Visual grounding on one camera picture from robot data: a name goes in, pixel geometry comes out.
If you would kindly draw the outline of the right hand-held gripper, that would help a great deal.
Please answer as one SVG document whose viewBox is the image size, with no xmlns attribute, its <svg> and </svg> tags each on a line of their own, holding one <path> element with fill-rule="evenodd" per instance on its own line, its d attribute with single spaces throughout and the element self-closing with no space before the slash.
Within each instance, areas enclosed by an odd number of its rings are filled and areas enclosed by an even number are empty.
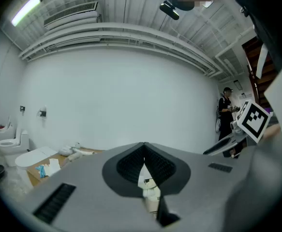
<svg viewBox="0 0 282 232">
<path fill-rule="evenodd" d="M 259 143 L 269 124 L 271 114 L 263 109 L 260 105 L 252 100 L 246 100 L 235 121 L 230 123 L 232 132 L 239 133 L 243 131 L 243 135 L 231 133 L 219 140 L 214 146 L 203 152 L 203 155 L 214 156 L 225 151 L 229 151 L 236 145 L 241 143 L 248 135 L 255 143 Z"/>
</svg>

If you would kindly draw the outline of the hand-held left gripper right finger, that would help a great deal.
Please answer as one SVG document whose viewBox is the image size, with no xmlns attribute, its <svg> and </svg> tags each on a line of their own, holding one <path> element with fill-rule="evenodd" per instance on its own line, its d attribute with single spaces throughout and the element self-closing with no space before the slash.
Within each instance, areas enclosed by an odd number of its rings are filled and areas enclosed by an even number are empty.
<svg viewBox="0 0 282 232">
<path fill-rule="evenodd" d="M 161 191 L 157 220 L 164 232 L 222 232 L 226 204 L 249 172 L 254 148 L 238 159 L 145 143 L 145 163 Z"/>
</svg>

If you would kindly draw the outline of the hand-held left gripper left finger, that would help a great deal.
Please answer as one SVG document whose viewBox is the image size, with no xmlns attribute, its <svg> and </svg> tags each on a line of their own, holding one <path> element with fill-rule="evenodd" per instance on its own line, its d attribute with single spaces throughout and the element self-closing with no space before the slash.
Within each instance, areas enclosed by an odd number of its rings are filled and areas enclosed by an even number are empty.
<svg viewBox="0 0 282 232">
<path fill-rule="evenodd" d="M 26 211 L 43 232 L 159 231 L 138 186 L 143 146 L 120 146 L 67 164 L 27 195 Z"/>
</svg>

